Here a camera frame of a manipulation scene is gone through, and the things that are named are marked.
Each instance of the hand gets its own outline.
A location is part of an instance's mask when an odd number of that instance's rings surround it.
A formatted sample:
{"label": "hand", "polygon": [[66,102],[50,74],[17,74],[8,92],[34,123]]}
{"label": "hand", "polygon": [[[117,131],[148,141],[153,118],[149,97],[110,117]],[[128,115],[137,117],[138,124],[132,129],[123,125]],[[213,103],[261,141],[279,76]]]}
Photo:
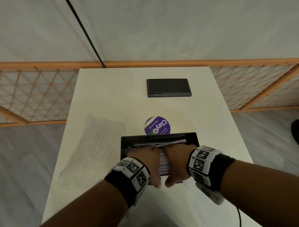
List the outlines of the hand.
{"label": "hand", "polygon": [[150,180],[148,185],[155,188],[161,187],[161,177],[159,174],[160,154],[157,147],[147,146],[138,148],[136,151],[128,151],[127,157],[138,158],[142,161],[150,171]]}
{"label": "hand", "polygon": [[163,147],[164,153],[167,155],[169,163],[172,167],[170,175],[165,181],[166,187],[171,187],[177,182],[181,182],[190,178],[187,172],[187,162],[190,153],[196,149],[196,146],[185,144],[170,144]]}

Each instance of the white table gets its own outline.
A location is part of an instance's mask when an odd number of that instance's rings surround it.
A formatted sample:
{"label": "white table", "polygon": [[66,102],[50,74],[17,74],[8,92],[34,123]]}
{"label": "white table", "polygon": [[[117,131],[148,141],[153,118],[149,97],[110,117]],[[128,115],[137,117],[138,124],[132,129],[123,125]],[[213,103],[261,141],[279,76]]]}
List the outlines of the white table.
{"label": "white table", "polygon": [[[187,78],[192,96],[148,98],[150,78]],[[209,67],[81,69],[43,222],[103,179],[120,159],[120,137],[145,135],[152,116],[167,119],[171,133],[196,132],[200,145],[252,163]],[[146,188],[120,226],[239,226],[236,208],[215,205],[193,179],[172,188],[165,180]],[[242,226],[259,226],[241,216]]]}

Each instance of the black cable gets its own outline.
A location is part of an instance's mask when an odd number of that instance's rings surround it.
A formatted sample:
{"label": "black cable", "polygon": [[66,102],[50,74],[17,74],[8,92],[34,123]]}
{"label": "black cable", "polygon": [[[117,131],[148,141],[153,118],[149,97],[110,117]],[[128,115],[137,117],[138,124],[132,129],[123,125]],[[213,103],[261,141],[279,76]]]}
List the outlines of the black cable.
{"label": "black cable", "polygon": [[75,11],[73,5],[71,4],[71,2],[70,2],[69,0],[66,0],[66,3],[67,3],[68,6],[71,8],[71,10],[72,10],[72,12],[73,12],[75,18],[77,19],[78,23],[80,24],[80,26],[81,26],[81,28],[82,28],[82,30],[83,30],[83,32],[84,32],[86,38],[88,39],[88,41],[89,41],[89,43],[90,43],[92,49],[94,50],[94,52],[95,52],[97,58],[100,60],[100,62],[101,62],[101,64],[102,64],[103,68],[106,68],[104,62],[103,62],[102,59],[100,58],[99,54],[97,53],[97,50],[95,49],[95,47],[94,47],[92,41],[90,40],[89,35],[87,34],[87,32],[86,32],[86,30],[85,30],[85,28],[84,28],[84,26],[83,26],[83,24],[82,24],[82,22],[81,22],[81,20],[80,20],[80,18],[79,18],[79,16],[78,16],[78,14],[76,13],[76,11]]}
{"label": "black cable", "polygon": [[240,227],[242,227],[241,214],[240,214],[240,211],[239,211],[239,209],[238,209],[238,208],[237,208],[237,211],[238,211],[238,214],[239,214]]}

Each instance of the person's foot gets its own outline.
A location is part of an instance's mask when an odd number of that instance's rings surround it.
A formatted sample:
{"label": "person's foot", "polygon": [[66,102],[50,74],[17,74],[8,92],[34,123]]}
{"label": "person's foot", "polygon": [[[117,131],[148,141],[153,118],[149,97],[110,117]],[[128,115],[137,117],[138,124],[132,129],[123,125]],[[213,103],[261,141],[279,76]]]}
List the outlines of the person's foot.
{"label": "person's foot", "polygon": [[294,140],[299,144],[299,119],[292,123],[291,132]]}

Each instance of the forearm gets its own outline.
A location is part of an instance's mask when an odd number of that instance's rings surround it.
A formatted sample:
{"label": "forearm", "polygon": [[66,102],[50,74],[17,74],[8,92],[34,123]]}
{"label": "forearm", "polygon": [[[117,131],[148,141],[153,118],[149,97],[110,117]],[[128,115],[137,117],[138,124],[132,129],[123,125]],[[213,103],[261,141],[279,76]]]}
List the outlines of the forearm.
{"label": "forearm", "polygon": [[221,194],[262,226],[298,226],[299,177],[242,161],[232,163]]}
{"label": "forearm", "polygon": [[127,211],[120,191],[102,180],[46,221],[42,227],[117,226]]}

